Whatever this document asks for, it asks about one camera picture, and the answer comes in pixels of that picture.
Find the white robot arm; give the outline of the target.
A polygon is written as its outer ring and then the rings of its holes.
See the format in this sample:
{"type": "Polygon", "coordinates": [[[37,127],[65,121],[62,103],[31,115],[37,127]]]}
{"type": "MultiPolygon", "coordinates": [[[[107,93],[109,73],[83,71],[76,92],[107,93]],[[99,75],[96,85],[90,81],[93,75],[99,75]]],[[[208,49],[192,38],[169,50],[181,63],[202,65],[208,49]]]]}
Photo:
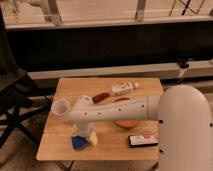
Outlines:
{"type": "Polygon", "coordinates": [[[158,171],[213,171],[213,113],[206,97],[189,85],[177,85],[160,96],[137,97],[95,105],[81,96],[68,108],[67,120],[87,125],[97,121],[156,120],[158,171]]]}

